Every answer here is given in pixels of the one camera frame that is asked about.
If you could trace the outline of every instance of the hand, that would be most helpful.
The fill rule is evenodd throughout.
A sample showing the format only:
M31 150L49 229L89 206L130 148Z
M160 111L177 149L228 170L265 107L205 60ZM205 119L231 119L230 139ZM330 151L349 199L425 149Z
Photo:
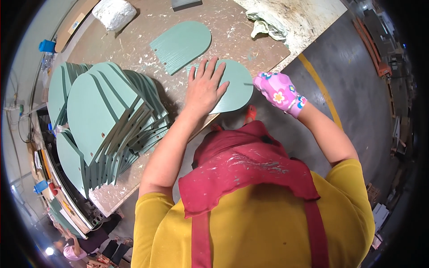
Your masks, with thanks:
M289 76L279 72L259 72L253 85L271 104L297 118L307 99L298 94Z
M76 238L76 236L74 234L72 234L72 232L70 232L70 230L68 228L66 229L66 233L70 238L73 238L73 239Z
M196 74L194 66L189 72L184 111L189 111L198 119L213 110L230 84L229 81L226 81L218 88L226 64L222 62L215 71L217 61L216 56L211 58L206 69L207 59L203 59Z

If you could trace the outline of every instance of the stack of green panels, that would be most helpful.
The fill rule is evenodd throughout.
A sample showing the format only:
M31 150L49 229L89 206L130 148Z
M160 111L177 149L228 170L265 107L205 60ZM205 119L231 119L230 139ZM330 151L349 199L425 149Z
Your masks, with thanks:
M66 101L51 105L49 100L48 105L65 110L61 119L49 110L51 119L56 116L57 123L68 122L70 128L57 134L58 156L69 180L87 198L89 189L116 184L140 154L165 136L170 121L149 77L111 62L88 66L76 78L67 76L75 65L63 63L55 70L58 82L49 94L62 91Z

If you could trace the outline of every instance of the workbench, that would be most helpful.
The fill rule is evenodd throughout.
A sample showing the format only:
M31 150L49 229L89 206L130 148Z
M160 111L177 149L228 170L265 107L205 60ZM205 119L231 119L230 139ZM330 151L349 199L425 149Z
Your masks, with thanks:
M254 76L258 71L284 69L347 10L340 0L206 0L202 6L178 12L173 12L170 0L129 2L136 7L137 16L122 32L106 33L102 24L89 15L70 40L66 52L58 55L54 66L58 61L90 64L112 61L123 69L144 73L154 79L172 121L184 105L187 75L184 69L168 75L148 45L171 26L197 20L211 30L210 48L191 64L216 55L240 62ZM288 31L287 45L268 36L251 39L253 23L245 16L249 9L269 12L283 23ZM193 137L216 116L209 115ZM105 185L90 191L91 201L106 217L138 189L141 173L154 148L141 155L118 178L115 186Z

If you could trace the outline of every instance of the gray block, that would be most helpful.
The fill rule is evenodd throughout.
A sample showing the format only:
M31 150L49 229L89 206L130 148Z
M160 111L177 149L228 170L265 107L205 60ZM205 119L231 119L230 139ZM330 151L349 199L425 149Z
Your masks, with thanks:
M171 7L174 12L199 5L202 5L201 0L171 0Z

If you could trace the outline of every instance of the cloth rag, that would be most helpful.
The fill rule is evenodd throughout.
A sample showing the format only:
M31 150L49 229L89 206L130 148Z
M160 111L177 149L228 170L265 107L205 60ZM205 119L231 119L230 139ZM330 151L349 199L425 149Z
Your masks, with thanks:
M267 33L276 41L286 41L287 31L284 25L273 15L263 11L248 10L246 11L248 19L255 21L253 31L250 34L252 38L258 33Z

